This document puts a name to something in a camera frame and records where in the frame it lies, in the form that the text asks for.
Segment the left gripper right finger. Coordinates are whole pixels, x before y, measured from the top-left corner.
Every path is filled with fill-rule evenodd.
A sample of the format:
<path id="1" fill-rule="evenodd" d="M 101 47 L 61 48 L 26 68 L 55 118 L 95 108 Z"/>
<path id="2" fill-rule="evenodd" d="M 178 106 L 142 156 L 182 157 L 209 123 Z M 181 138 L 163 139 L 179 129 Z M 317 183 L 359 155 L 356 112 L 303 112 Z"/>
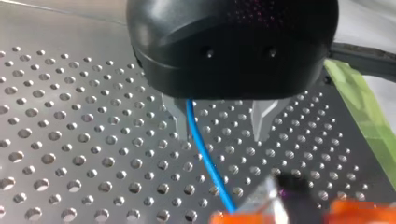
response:
<path id="1" fill-rule="evenodd" d="M 290 103 L 290 98 L 277 100 L 255 100 L 252 103 L 251 124 L 254 140 L 265 141 L 276 116 Z"/>

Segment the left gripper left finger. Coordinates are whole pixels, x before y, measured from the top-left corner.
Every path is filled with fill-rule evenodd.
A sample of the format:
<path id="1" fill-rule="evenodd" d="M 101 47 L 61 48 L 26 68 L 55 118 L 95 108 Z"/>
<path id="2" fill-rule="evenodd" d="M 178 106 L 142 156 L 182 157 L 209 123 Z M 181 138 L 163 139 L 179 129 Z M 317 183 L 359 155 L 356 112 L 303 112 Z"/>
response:
<path id="1" fill-rule="evenodd" d="M 162 95 L 163 104 L 167 111 L 175 118 L 178 138 L 182 141 L 188 140 L 189 125 L 187 120 L 186 100 Z"/>

